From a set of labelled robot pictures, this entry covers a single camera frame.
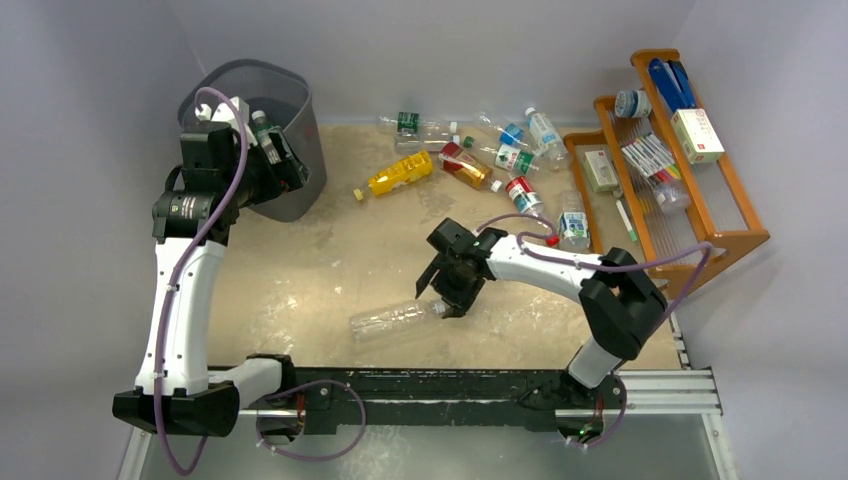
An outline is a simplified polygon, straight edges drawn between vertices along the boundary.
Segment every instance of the cardboard box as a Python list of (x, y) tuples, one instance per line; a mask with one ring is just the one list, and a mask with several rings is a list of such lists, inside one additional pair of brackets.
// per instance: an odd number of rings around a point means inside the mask
[(712, 163), (724, 155), (724, 147), (703, 108), (674, 112), (671, 126), (689, 163)]
[(594, 192), (608, 192), (618, 188), (618, 177), (609, 155), (603, 150), (586, 152), (580, 159)]

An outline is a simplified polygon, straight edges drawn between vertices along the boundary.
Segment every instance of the trash can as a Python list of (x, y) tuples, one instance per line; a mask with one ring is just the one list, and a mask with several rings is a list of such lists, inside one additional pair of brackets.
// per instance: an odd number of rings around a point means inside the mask
[(177, 119), (181, 126), (197, 121), (194, 96), (201, 87), (212, 87), (229, 97), (241, 97), (250, 105), (251, 112), (264, 110), (268, 120), (283, 129), (292, 153), (309, 169), (309, 178), (303, 188), (250, 208), (280, 222), (293, 222), (302, 217), (327, 183), (324, 153), (312, 110), (312, 90), (306, 80), (259, 60), (226, 63), (203, 79), (180, 105)]

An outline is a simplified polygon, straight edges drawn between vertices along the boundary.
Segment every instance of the wooden rack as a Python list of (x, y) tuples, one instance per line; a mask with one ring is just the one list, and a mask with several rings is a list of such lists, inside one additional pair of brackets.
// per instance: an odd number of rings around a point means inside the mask
[[(727, 154), (722, 155), (715, 165), (690, 165), (686, 161), (672, 130), (667, 109), (648, 72), (648, 64), (654, 58), (680, 60), (680, 53), (674, 49), (639, 50), (630, 57), (630, 63), (636, 68), (653, 107), (647, 119), (618, 118), (614, 113), (615, 97), (599, 97), (595, 100), (595, 110), (601, 121), (601, 130), (567, 135), (565, 144), (573, 158), (572, 170), (587, 206), (590, 229), (596, 229), (596, 222), (586, 201), (588, 192), (579, 170), (578, 155), (582, 155), (588, 147), (605, 146), (613, 159), (633, 227), (647, 261), (673, 255), (705, 240), (716, 247), (709, 264), (696, 279), (694, 290), (768, 240), (769, 233), (760, 223)], [(697, 92), (695, 98), (698, 107), (704, 108)], [(692, 198), (685, 215), (662, 214), (648, 185), (624, 160), (621, 146), (649, 131), (663, 141), (676, 160), (683, 184)], [(605, 253), (599, 242), (594, 243), (592, 248), (596, 253)], [(680, 294), (700, 255), (687, 256), (648, 273), (667, 297), (674, 298)]]

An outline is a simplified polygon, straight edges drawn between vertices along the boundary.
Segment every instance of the gray wall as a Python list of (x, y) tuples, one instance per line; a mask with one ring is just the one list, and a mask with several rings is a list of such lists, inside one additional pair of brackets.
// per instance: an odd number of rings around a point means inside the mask
[(597, 124), (592, 100), (637, 84), (635, 48), (668, 46), (694, 0), (174, 1), (204, 68), (252, 57), (303, 75), (319, 121), (481, 107)]
[(11, 0), (0, 17), (3, 478), (113, 478), (152, 309), (150, 208), (201, 78), (159, 0)]
[(746, 478), (844, 478), (848, 4), (743, 4), (699, 0), (675, 45), (772, 239), (682, 328)]

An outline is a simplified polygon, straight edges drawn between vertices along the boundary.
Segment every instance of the yellow plastic bottle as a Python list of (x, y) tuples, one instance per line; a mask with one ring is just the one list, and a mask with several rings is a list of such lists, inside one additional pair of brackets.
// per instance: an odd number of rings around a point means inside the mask
[(353, 196), (360, 202), (370, 197), (385, 195), (396, 188), (430, 175), (433, 172), (433, 161), (425, 151), (404, 157), (368, 179), (368, 182), (353, 191)]

